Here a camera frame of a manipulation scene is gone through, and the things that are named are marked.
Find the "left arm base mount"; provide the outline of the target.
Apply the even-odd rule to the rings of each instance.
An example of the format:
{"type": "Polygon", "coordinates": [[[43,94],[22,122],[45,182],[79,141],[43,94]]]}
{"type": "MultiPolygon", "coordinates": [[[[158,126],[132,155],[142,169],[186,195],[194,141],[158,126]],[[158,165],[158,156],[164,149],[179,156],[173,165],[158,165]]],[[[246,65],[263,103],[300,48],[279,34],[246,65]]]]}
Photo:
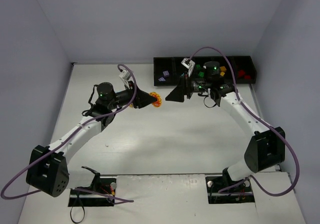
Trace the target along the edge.
{"type": "Polygon", "coordinates": [[[89,186],[80,187],[85,191],[79,191],[78,188],[70,190],[68,206],[71,207],[69,217],[73,224],[83,222],[86,216],[85,207],[114,207],[116,204],[114,199],[100,196],[100,194],[113,197],[116,195],[116,178],[101,178],[100,172],[87,166],[82,166],[82,168],[93,173],[94,177],[89,186]],[[82,218],[78,221],[73,217],[74,208],[82,210],[82,218]]]}

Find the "red arch lego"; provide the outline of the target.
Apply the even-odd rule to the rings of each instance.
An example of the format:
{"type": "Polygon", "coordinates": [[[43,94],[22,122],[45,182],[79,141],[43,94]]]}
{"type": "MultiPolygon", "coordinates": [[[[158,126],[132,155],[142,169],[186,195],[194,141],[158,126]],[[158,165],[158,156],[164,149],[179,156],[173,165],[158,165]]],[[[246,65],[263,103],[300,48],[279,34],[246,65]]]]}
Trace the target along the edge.
{"type": "Polygon", "coordinates": [[[246,75],[246,72],[244,71],[244,70],[239,70],[238,72],[237,72],[237,77],[238,78],[242,78],[242,77],[244,77],[246,75]]]}

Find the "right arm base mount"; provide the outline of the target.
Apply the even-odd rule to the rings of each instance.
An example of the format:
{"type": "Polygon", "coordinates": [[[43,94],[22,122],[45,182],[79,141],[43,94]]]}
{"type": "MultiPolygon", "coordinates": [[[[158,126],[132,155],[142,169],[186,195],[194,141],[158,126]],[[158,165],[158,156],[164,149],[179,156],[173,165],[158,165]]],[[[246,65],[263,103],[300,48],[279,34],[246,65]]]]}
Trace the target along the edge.
{"type": "Polygon", "coordinates": [[[240,184],[225,184],[222,176],[205,177],[208,203],[210,205],[218,204],[244,204],[254,203],[255,198],[251,183],[248,179],[240,181],[240,184]]]}

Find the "green slope lego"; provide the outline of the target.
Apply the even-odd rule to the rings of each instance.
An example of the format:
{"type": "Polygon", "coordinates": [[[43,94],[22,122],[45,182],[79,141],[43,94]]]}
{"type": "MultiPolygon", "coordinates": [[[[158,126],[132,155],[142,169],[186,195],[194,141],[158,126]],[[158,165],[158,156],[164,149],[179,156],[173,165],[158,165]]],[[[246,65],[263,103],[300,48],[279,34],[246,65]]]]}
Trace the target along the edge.
{"type": "Polygon", "coordinates": [[[198,73],[198,76],[201,77],[201,78],[203,78],[204,75],[205,75],[205,74],[204,74],[203,72],[201,72],[201,71],[198,73]]]}

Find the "yellow butterfly oval lego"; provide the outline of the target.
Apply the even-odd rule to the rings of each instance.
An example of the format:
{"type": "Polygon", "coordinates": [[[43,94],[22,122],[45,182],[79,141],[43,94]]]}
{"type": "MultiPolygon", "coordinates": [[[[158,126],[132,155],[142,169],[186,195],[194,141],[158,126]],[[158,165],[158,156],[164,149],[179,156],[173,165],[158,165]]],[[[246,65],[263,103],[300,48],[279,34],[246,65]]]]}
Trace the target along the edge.
{"type": "Polygon", "coordinates": [[[153,107],[156,107],[156,108],[161,107],[161,105],[162,105],[161,96],[156,92],[151,92],[151,93],[149,93],[149,95],[156,99],[156,101],[152,103],[153,107]]]}

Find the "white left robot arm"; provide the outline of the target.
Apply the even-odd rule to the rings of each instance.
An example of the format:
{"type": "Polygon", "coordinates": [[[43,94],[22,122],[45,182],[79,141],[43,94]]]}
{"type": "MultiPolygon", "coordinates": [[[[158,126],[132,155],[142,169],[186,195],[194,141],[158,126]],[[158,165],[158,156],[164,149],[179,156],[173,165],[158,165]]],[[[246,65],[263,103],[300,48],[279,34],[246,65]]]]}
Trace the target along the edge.
{"type": "Polygon", "coordinates": [[[36,146],[30,156],[26,182],[52,196],[59,196],[68,186],[68,163],[90,139],[100,134],[124,107],[144,108],[157,98],[129,81],[125,89],[115,92],[111,83],[94,85],[95,103],[82,112],[81,121],[59,140],[48,146],[36,146]]]}

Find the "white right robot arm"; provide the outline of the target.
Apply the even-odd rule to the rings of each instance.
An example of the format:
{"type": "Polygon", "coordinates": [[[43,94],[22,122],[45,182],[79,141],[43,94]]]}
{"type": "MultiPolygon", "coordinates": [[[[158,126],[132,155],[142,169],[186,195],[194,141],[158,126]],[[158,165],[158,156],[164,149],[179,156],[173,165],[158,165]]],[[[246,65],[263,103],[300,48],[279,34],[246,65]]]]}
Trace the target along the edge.
{"type": "Polygon", "coordinates": [[[176,88],[165,98],[166,101],[182,103],[194,93],[204,95],[227,112],[250,138],[243,157],[223,170],[222,178],[226,186],[284,161],[284,130],[281,127],[270,130],[258,121],[258,115],[251,108],[244,107],[245,102],[235,86],[225,82],[218,62],[206,62],[198,71],[194,70],[196,64],[188,58],[181,63],[187,71],[180,76],[176,88]]]}

